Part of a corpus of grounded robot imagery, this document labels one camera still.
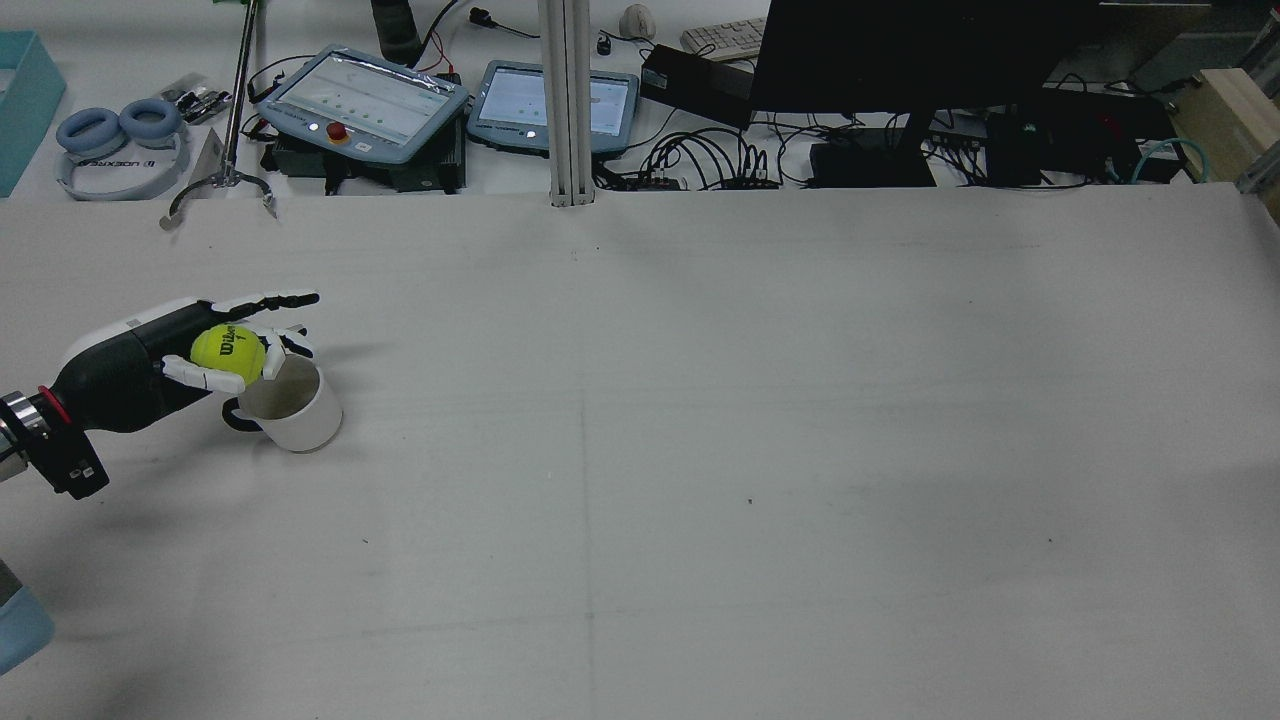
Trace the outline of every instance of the computer mouse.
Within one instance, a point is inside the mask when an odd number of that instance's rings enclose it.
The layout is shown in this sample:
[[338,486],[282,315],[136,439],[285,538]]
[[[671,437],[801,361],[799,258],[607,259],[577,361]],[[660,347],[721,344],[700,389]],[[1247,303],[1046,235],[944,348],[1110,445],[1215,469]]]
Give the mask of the computer mouse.
[[658,26],[653,22],[653,10],[640,3],[627,5],[618,20],[618,32],[622,37],[653,40],[653,36],[658,35]]

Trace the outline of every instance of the blue ear cushion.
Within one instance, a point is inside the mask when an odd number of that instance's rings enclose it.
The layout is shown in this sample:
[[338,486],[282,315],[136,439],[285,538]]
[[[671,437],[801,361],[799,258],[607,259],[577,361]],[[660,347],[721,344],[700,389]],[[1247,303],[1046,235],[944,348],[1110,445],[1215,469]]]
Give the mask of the blue ear cushion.
[[120,120],[106,108],[87,108],[58,126],[58,145],[68,152],[87,155],[120,135]]
[[166,138],[177,132],[180,124],[182,115],[178,114],[178,108],[159,97],[134,100],[120,110],[120,129],[138,141]]

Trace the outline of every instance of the headphones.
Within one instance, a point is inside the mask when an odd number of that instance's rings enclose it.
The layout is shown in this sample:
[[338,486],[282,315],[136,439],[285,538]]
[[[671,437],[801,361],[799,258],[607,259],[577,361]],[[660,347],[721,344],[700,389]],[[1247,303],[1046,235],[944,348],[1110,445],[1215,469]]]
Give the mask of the headphones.
[[[123,190],[88,192],[76,187],[76,168],[114,155],[131,140],[151,150],[173,150],[173,161],[159,176]],[[150,200],[175,183],[191,161],[182,114],[173,102],[157,97],[129,102],[119,115],[106,108],[81,110],[58,126],[58,145],[67,152],[58,160],[55,177],[76,200]]]

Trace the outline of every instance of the black cylinder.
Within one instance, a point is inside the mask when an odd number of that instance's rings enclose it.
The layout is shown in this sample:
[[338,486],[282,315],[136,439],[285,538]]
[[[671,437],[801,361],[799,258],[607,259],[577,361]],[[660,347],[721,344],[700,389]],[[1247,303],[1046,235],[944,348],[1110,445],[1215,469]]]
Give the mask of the black cylinder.
[[383,58],[398,65],[416,63],[422,54],[422,44],[417,37],[413,9],[408,6],[408,0],[370,0],[370,3]]

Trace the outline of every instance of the keyboard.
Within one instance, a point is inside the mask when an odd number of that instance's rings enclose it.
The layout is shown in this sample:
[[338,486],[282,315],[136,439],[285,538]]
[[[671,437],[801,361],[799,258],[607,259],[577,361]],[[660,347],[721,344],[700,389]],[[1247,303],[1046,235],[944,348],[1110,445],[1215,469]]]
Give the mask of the keyboard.
[[680,33],[680,44],[694,55],[726,61],[760,54],[764,18],[751,18],[716,26],[692,27]]

